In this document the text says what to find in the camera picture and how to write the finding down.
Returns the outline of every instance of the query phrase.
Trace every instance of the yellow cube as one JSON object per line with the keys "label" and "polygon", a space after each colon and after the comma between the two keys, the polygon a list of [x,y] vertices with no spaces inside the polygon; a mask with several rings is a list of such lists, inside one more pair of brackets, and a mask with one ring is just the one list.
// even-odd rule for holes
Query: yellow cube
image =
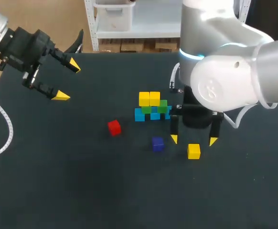
{"label": "yellow cube", "polygon": [[199,144],[188,145],[188,159],[200,159],[201,149]]}
{"label": "yellow cube", "polygon": [[160,106],[160,92],[150,92],[150,106]]}
{"label": "yellow cube", "polygon": [[149,105],[150,105],[150,93],[139,92],[139,106],[149,106]]}

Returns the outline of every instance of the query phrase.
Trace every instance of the wooden floor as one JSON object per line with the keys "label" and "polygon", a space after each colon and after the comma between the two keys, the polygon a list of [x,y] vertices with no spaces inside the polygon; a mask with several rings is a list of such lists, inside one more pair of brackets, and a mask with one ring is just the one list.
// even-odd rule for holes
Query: wooden floor
{"label": "wooden floor", "polygon": [[11,29],[22,27],[30,33],[40,29],[61,50],[84,29],[84,52],[92,52],[84,0],[0,0],[0,13],[9,18]]}

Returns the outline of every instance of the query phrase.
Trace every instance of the black table surface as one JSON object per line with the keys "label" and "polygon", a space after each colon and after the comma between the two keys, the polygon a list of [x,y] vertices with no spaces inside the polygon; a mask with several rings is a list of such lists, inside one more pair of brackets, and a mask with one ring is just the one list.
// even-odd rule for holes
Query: black table surface
{"label": "black table surface", "polygon": [[[176,54],[78,54],[73,74],[50,59],[44,82],[71,96],[48,101],[21,86],[8,67],[0,78],[0,105],[14,126],[0,155],[0,229],[278,228],[278,108],[250,110],[234,130],[223,123],[208,146],[209,129],[169,121],[136,123],[140,91],[160,91],[169,104]],[[111,137],[117,119],[122,135]],[[161,136],[165,151],[154,153]],[[8,137],[0,114],[0,147]],[[201,144],[201,159],[187,145]]]}

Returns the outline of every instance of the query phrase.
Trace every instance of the red cube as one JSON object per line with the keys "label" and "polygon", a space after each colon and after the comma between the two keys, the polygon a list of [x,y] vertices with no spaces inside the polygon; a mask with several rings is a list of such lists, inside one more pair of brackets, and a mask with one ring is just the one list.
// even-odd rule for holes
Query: red cube
{"label": "red cube", "polygon": [[121,133],[121,126],[117,120],[108,123],[108,129],[112,136],[116,136]]}

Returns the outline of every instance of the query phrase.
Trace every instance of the metal bracket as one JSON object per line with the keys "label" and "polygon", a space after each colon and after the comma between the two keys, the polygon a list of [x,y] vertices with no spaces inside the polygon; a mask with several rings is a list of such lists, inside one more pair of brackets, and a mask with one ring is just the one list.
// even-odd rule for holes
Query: metal bracket
{"label": "metal bracket", "polygon": [[84,0],[84,1],[85,1],[86,15],[87,15],[87,20],[88,20],[88,25],[90,30],[92,48],[93,51],[99,51],[99,41],[97,39],[97,34],[96,34],[98,20],[97,21],[95,20],[95,12],[93,7],[94,0]]}

